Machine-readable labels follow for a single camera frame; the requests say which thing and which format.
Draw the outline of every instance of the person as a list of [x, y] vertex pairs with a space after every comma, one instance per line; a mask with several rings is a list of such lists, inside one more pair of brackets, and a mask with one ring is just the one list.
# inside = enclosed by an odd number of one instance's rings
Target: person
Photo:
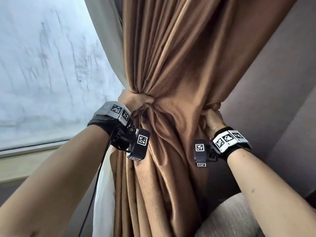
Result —
[[[118, 101], [131, 112], [154, 99], [123, 90]], [[219, 112], [203, 112], [210, 138], [225, 128]], [[0, 236], [59, 236], [100, 166], [109, 133], [96, 122], [50, 155], [0, 208]], [[266, 237], [316, 236], [308, 203], [265, 163], [240, 148], [227, 158]]]

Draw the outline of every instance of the wrist-mounted camera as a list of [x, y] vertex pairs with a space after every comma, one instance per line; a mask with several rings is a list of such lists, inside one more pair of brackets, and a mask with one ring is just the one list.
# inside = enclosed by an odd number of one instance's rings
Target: wrist-mounted camera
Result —
[[94, 116], [105, 116], [110, 121], [110, 142], [118, 150], [128, 153], [127, 158], [140, 161], [145, 158], [150, 132], [136, 129], [132, 123], [131, 112], [117, 101], [106, 102]]
[[235, 150], [243, 148], [251, 151], [251, 145], [239, 131], [225, 127], [215, 133], [212, 140], [204, 139], [194, 141], [194, 159], [198, 167], [206, 167], [206, 163], [222, 158], [227, 161], [228, 156]]

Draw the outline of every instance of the person's left hand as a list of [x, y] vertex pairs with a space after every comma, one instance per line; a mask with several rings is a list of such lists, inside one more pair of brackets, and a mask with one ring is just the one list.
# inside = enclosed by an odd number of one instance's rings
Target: person's left hand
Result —
[[124, 89], [118, 97], [118, 102], [124, 104], [130, 112], [133, 112], [139, 109], [144, 103], [153, 103], [154, 98], [144, 93], [135, 94]]

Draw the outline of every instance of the person's left arm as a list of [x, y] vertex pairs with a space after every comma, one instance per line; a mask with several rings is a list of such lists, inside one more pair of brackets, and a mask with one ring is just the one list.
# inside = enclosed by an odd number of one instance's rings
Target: person's left arm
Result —
[[[134, 111], [153, 99], [123, 90], [119, 102]], [[90, 125], [51, 154], [0, 208], [0, 236], [59, 236], [85, 195], [109, 144]]]

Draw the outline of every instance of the person's right arm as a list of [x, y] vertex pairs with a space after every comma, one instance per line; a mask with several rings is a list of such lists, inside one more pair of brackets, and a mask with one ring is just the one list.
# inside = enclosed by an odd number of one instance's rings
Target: person's right arm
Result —
[[[218, 113], [206, 114], [213, 137], [225, 124]], [[232, 152], [227, 163], [266, 237], [316, 236], [316, 213], [270, 167], [244, 149]]]

